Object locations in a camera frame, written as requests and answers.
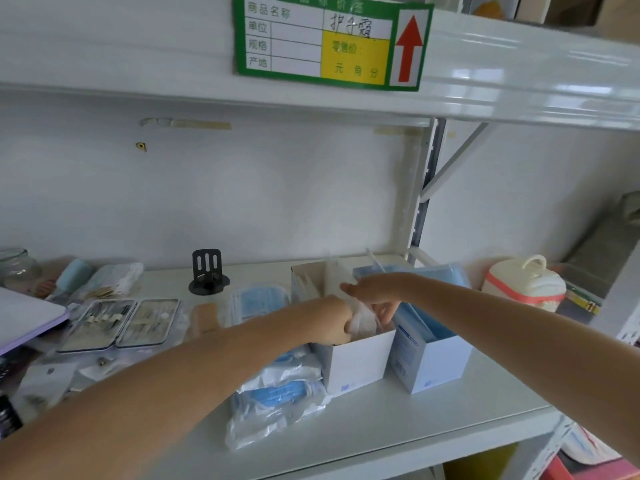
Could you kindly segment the person's right hand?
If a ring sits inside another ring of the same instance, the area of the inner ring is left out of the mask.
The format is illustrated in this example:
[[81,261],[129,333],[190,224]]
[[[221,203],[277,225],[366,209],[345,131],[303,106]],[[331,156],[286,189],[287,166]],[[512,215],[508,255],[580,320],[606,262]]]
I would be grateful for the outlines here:
[[400,303],[410,303],[419,292],[422,277],[412,273],[365,276],[357,283],[340,283],[340,290],[368,306],[380,325],[387,326]]

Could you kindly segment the red basket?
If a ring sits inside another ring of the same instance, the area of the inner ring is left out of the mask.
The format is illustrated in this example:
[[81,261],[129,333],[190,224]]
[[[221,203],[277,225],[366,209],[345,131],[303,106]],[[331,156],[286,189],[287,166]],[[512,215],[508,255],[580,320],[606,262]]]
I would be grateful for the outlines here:
[[640,480],[640,469],[627,460],[619,459],[572,474],[556,455],[539,480]]

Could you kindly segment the light blue packet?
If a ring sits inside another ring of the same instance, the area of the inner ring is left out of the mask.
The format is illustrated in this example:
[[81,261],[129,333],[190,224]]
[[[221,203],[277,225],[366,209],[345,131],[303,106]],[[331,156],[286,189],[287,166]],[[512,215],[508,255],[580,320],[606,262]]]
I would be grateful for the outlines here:
[[94,267],[89,263],[79,258],[73,259],[57,278],[54,291],[48,299],[53,300],[73,295],[92,277],[94,272]]

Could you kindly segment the clear bag of blue masks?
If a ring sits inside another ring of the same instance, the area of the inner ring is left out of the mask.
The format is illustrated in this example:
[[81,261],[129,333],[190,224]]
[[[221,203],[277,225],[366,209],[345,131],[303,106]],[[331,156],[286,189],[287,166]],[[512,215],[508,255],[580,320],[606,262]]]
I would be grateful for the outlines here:
[[324,411],[330,401],[319,359],[308,345],[296,347],[277,357],[230,397],[225,443],[237,451]]

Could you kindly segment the white metal shelf board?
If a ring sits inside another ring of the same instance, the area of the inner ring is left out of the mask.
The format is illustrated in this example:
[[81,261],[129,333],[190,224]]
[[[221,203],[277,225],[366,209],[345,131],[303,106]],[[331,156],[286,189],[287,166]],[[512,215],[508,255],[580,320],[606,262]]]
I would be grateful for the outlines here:
[[0,0],[0,86],[640,131],[640,47],[436,10],[416,93],[234,74],[231,0]]

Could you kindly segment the clear plastic packet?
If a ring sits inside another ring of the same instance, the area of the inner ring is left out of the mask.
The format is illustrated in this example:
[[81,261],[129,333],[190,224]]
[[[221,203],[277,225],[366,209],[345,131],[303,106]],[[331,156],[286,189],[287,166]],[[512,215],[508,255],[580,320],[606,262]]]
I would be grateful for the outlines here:
[[380,318],[386,305],[366,305],[355,298],[346,300],[353,316],[346,325],[346,333],[352,342],[368,339],[387,331]]

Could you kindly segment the white lace cloth packet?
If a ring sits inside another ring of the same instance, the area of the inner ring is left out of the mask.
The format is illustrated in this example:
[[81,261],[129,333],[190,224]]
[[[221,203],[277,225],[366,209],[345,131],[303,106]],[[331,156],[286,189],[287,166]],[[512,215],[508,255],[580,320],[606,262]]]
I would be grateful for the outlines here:
[[144,270],[144,265],[140,262],[101,266],[73,293],[72,300],[113,299],[126,296]]

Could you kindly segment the green price label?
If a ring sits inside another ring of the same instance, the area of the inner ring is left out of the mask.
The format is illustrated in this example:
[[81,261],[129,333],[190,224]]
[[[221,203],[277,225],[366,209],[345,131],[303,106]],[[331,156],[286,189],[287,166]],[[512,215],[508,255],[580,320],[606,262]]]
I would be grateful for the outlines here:
[[380,91],[419,90],[434,4],[232,0],[236,71]]

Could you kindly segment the black metal bookend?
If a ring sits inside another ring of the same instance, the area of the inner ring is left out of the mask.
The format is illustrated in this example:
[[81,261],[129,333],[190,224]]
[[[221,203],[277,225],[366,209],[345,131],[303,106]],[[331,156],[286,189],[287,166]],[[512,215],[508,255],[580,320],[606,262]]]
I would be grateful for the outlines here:
[[193,259],[193,279],[188,286],[190,293],[197,296],[219,294],[229,286],[230,279],[224,275],[219,249],[195,250]]

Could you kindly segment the open manicure tool case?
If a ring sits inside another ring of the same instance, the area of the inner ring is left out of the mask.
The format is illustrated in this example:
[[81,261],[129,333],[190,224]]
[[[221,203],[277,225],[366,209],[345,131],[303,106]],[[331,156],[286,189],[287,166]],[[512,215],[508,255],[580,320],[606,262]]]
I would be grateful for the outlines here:
[[163,345],[176,321],[176,298],[100,299],[87,307],[57,347],[62,354]]

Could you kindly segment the white and purple tray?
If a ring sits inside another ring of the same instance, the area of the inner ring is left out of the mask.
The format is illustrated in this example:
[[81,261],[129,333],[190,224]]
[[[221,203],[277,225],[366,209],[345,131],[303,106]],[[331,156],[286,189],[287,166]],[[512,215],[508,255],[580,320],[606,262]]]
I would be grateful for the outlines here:
[[0,356],[66,321],[69,311],[0,287]]

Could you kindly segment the black object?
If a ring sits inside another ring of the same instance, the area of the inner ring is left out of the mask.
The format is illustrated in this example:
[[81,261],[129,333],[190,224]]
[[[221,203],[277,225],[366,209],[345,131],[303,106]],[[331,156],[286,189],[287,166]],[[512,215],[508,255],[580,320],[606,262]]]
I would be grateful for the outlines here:
[[23,427],[23,423],[14,409],[9,396],[0,393],[0,441]]

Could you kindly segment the grey bag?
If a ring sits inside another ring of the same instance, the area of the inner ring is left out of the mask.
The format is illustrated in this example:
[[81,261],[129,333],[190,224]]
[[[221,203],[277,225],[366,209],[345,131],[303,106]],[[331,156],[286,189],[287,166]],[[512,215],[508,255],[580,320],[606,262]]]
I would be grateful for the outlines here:
[[561,276],[604,299],[640,240],[640,191],[622,195],[561,265]]

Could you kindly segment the strip of beige tape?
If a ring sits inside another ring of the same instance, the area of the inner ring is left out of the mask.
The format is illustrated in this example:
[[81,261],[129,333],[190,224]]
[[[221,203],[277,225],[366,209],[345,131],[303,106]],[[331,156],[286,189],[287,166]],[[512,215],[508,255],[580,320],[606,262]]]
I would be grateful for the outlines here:
[[157,126],[160,128],[180,128],[194,130],[232,130],[228,121],[190,120],[180,118],[144,118],[140,120],[141,127]]

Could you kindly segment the white and pink handled container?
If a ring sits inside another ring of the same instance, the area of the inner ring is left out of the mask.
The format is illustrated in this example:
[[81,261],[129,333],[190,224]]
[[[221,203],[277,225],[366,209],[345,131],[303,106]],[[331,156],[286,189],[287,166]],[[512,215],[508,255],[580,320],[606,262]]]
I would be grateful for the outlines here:
[[565,297],[566,283],[547,267],[542,255],[509,258],[492,265],[481,290],[525,305],[555,312]]

